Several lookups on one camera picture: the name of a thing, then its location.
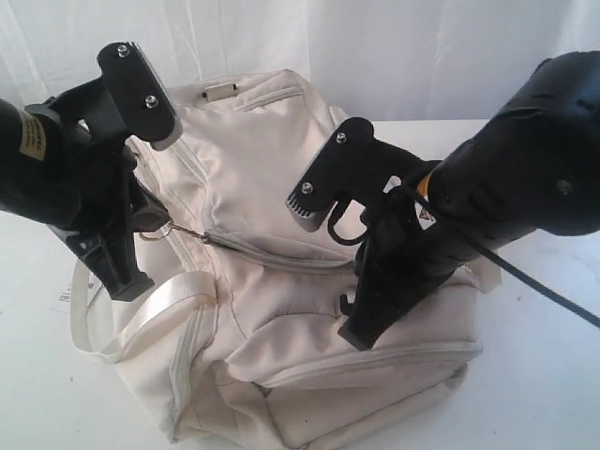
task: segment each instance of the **fabric bag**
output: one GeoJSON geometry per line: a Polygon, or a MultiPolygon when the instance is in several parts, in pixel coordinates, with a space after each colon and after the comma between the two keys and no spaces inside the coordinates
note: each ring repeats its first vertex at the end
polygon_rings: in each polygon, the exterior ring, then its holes
{"type": "MultiPolygon", "coordinates": [[[[157,287],[131,304],[90,303],[78,263],[76,346],[115,363],[173,443],[217,434],[248,449],[339,448],[456,390],[481,351],[473,271],[457,271],[359,352],[338,336],[356,247],[304,232],[286,209],[344,112],[289,70],[170,94],[182,138],[163,152],[129,145],[142,182],[197,235],[168,225],[163,239],[137,241],[157,287]]],[[[361,232],[358,212],[341,235],[361,232]]]]}

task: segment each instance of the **white surface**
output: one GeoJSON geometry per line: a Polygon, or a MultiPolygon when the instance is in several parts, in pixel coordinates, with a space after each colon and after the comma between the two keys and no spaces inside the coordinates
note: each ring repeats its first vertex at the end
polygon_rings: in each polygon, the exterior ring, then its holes
{"type": "MultiPolygon", "coordinates": [[[[435,157],[483,121],[376,124],[380,139],[435,157]]],[[[43,226],[0,216],[0,448],[166,450],[110,366],[77,353],[58,300],[73,257],[43,226]]],[[[536,233],[502,255],[600,314],[600,234],[536,233]]],[[[481,297],[485,351],[456,395],[349,447],[595,449],[600,440],[600,331],[508,275],[481,297]]],[[[211,440],[176,448],[238,448],[211,440]]]]}
{"type": "Polygon", "coordinates": [[[116,40],[165,85],[292,68],[372,120],[491,117],[545,58],[600,49],[596,0],[0,0],[0,98],[98,75],[116,40]]]}

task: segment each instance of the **white backdrop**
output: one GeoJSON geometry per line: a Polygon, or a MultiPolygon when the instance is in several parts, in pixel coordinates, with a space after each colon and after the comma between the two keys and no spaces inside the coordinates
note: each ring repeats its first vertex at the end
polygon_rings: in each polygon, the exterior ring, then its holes
{"type": "Polygon", "coordinates": [[[487,118],[544,58],[600,49],[597,0],[0,0],[0,97],[37,102],[135,40],[167,86],[293,68],[372,120],[487,118]]]}

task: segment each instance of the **screw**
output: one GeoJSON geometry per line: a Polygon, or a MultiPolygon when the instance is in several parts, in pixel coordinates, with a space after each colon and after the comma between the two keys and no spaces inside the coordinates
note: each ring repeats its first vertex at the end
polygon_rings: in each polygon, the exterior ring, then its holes
{"type": "Polygon", "coordinates": [[[557,181],[556,187],[562,195],[569,195],[573,191],[573,185],[566,180],[557,181]]]}
{"type": "Polygon", "coordinates": [[[302,193],[305,195],[308,195],[310,193],[312,193],[313,187],[310,183],[303,183],[302,184],[302,193]]]}
{"type": "Polygon", "coordinates": [[[121,44],[116,48],[117,53],[119,53],[120,58],[125,58],[129,55],[129,47],[125,44],[121,44]]]}
{"type": "Polygon", "coordinates": [[[154,97],[154,96],[148,96],[146,97],[146,108],[148,108],[149,110],[152,110],[153,108],[156,108],[156,106],[158,106],[158,98],[154,97]]]}

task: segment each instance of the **bag strap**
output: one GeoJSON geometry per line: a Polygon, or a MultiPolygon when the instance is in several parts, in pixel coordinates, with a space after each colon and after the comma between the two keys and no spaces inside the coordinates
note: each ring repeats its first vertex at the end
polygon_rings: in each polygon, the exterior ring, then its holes
{"type": "Polygon", "coordinates": [[[214,277],[202,271],[184,272],[161,284],[146,300],[123,329],[102,350],[95,351],[90,342],[87,321],[90,270],[77,261],[73,270],[70,299],[71,339],[81,352],[98,355],[110,363],[121,360],[129,342],[158,316],[175,305],[179,312],[190,313],[203,304],[217,303],[214,277]]]}

